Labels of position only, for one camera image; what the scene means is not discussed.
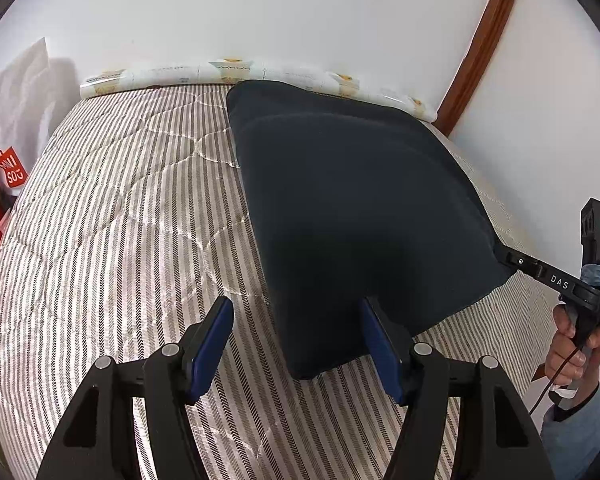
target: white plastic bag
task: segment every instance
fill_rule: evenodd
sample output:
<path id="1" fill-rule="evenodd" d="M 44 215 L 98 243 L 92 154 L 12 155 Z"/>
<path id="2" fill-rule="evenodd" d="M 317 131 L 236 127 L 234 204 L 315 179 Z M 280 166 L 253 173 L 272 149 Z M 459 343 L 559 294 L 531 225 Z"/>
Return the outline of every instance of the white plastic bag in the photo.
<path id="1" fill-rule="evenodd" d="M 45 39 L 0 73 L 0 183 L 18 195 L 49 139 L 56 90 Z"/>

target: striped mattress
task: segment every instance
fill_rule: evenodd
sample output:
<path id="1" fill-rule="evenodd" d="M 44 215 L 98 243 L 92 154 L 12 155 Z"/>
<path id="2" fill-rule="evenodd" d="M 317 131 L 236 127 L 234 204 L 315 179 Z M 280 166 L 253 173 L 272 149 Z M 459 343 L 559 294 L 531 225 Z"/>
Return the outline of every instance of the striped mattress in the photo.
<path id="1" fill-rule="evenodd" d="M 188 409 L 212 479 L 382 478 L 404 418 L 368 356 L 295 381 L 286 371 L 240 182 L 229 86 L 142 89 L 81 101 L 30 174 L 0 247 L 0 442 L 35 477 L 54 428 L 100 355 L 148 357 L 218 294 L 234 331 L 209 393 Z M 503 242 L 529 250 L 493 190 L 468 174 Z M 417 339 L 448 357 L 496 356 L 523 393 L 552 334 L 539 286 L 517 274 Z M 155 479 L 134 400 L 142 477 Z M 438 478 L 448 479 L 449 402 Z"/>

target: blue gripper pad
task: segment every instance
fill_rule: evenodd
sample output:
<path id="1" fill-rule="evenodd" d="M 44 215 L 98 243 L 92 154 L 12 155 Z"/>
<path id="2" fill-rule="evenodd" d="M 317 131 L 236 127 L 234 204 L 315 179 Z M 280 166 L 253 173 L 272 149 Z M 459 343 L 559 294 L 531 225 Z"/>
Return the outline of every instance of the blue gripper pad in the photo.
<path id="1" fill-rule="evenodd" d="M 234 327 L 234 306 L 224 298 L 220 311 L 208 330 L 198 354 L 191 363 L 191 400 L 197 400 L 206 394 L 218 369 L 226 340 Z"/>
<path id="2" fill-rule="evenodd" d="M 400 361 L 367 300 L 360 301 L 360 317 L 366 348 L 374 361 L 382 387 L 387 395 L 394 398 L 395 402 L 403 405 L 405 399 L 402 390 Z"/>

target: sleeve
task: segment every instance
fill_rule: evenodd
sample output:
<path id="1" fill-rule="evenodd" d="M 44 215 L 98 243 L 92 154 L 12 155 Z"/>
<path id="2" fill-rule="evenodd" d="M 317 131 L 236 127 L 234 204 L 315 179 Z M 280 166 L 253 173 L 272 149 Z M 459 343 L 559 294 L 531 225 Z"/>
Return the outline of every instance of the sleeve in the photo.
<path id="1" fill-rule="evenodd" d="M 542 443 L 557 480 L 581 478 L 600 451 L 600 387 L 580 410 L 555 420 L 554 406 L 544 414 Z"/>

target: human hand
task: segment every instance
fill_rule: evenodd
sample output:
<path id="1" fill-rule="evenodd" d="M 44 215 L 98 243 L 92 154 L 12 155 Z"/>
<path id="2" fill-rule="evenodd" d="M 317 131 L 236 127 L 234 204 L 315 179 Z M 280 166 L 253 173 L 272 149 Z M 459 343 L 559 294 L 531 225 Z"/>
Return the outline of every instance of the human hand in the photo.
<path id="1" fill-rule="evenodd" d="M 544 362 L 544 372 L 550 379 L 555 375 L 562 362 L 575 350 L 571 338 L 575 336 L 576 329 L 561 304 L 554 308 L 554 321 L 558 330 L 554 335 Z M 574 379 L 582 379 L 578 393 L 573 399 L 574 406 L 586 400 L 598 387 L 598 381 L 600 380 L 600 326 L 596 327 L 587 339 L 587 346 L 592 351 L 586 368 L 584 367 L 585 356 L 581 351 L 578 351 L 554 381 L 558 386 L 566 386 Z"/>

